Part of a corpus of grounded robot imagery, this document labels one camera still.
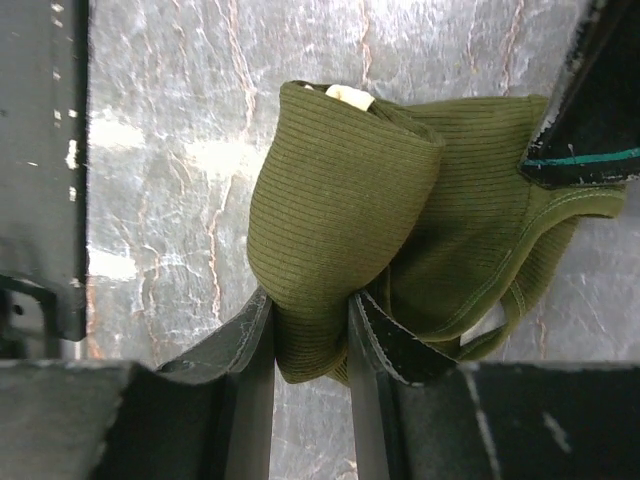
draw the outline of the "black metal bracket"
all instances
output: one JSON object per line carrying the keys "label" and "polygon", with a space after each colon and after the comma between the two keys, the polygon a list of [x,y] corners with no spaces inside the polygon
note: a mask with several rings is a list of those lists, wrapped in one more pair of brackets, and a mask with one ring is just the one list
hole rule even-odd
{"label": "black metal bracket", "polygon": [[131,362],[0,362],[0,476],[267,479],[273,382],[263,291],[158,373]]}
{"label": "black metal bracket", "polygon": [[520,171],[547,188],[640,178],[640,2],[591,0]]}
{"label": "black metal bracket", "polygon": [[456,366],[351,300],[349,380],[361,480],[640,478],[640,367]]}
{"label": "black metal bracket", "polygon": [[46,357],[86,335],[88,28],[88,0],[0,3],[2,323],[40,305]]}

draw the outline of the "gray marble surface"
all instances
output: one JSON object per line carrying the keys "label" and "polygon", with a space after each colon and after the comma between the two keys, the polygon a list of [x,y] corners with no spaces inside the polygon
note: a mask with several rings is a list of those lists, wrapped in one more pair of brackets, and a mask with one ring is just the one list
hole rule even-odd
{"label": "gray marble surface", "polygon": [[[289,79],[400,103],[549,93],[583,0],[95,0],[89,352],[157,365],[256,283],[248,204]],[[640,185],[496,354],[640,359]],[[277,379],[271,478],[357,478],[349,394]]]}

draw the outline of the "black plastic piece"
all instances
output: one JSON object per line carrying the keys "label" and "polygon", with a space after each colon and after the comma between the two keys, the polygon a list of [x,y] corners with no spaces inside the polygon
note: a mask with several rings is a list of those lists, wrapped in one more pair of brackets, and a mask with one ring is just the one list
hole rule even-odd
{"label": "black plastic piece", "polygon": [[86,332],[88,0],[0,2],[0,289]]}
{"label": "black plastic piece", "polygon": [[520,171],[548,188],[640,178],[640,2],[592,0]]}
{"label": "black plastic piece", "polygon": [[640,478],[640,367],[454,362],[351,300],[360,480]]}
{"label": "black plastic piece", "polygon": [[260,290],[160,373],[0,362],[0,476],[266,480],[273,391],[271,301]]}

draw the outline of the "teal stripe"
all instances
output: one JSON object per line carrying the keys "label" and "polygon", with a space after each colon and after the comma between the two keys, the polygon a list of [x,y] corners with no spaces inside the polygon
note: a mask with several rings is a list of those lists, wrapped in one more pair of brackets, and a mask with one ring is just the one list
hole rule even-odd
{"label": "teal stripe", "polygon": [[542,165],[580,165],[582,163],[600,163],[600,162],[616,162],[620,160],[629,160],[631,158],[640,157],[640,148],[632,148],[616,153],[602,153],[596,155],[578,155],[569,158],[549,158],[546,160],[532,160],[527,158],[523,165],[542,166]]}

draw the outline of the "green garment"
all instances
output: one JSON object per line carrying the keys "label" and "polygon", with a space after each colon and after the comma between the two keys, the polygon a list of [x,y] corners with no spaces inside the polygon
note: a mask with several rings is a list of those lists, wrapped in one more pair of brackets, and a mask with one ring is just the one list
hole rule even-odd
{"label": "green garment", "polygon": [[[281,88],[247,245],[288,382],[347,382],[347,299],[365,287],[434,348],[487,354],[544,293],[578,216],[624,203],[621,187],[545,190],[518,174],[543,97],[364,112],[305,84]],[[498,300],[506,325],[461,347]]]}

